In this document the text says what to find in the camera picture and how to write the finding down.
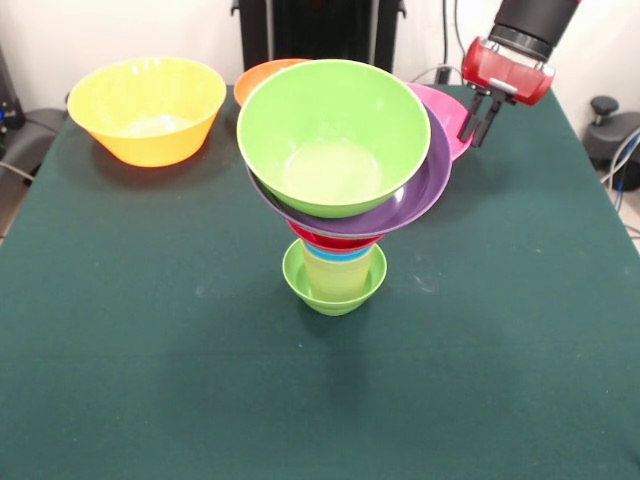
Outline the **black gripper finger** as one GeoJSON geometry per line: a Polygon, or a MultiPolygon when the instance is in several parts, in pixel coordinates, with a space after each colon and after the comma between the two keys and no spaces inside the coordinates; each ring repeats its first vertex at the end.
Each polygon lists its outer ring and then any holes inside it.
{"type": "Polygon", "coordinates": [[[480,118],[479,109],[485,98],[487,98],[487,95],[476,94],[472,102],[471,112],[474,120],[473,147],[480,147],[482,145],[486,134],[502,106],[502,100],[499,97],[492,96],[488,111],[483,118],[480,118]]]}
{"type": "Polygon", "coordinates": [[[479,109],[484,100],[485,94],[481,91],[475,91],[471,104],[467,108],[465,119],[460,127],[457,138],[459,140],[471,140],[475,130],[480,122],[477,116],[479,109]]]}

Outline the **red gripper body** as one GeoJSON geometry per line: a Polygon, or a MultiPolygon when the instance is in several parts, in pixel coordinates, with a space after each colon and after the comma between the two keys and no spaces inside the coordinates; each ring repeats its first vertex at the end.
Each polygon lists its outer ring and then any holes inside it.
{"type": "Polygon", "coordinates": [[[555,69],[483,37],[469,46],[462,77],[484,90],[499,90],[516,103],[535,105],[549,91],[555,69]]]}

